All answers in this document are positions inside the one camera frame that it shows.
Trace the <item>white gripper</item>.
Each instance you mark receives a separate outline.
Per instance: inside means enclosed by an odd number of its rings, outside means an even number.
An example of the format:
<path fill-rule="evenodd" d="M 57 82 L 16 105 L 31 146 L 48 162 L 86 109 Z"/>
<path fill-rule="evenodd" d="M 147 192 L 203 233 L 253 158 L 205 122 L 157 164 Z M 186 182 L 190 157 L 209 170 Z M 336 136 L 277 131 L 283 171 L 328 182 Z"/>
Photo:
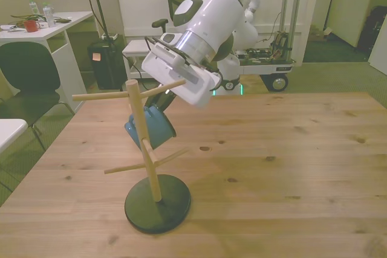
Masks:
<path fill-rule="evenodd" d="M 212 90 L 221 83 L 219 74 L 210 73 L 195 65 L 178 65 L 174 68 L 153 53 L 145 57 L 141 68 L 162 85 L 185 81 L 185 84 L 172 90 L 147 98 L 145 107 L 155 105 L 160 112 L 164 112 L 171 105 L 176 95 L 190 105 L 204 107 L 210 101 Z"/>

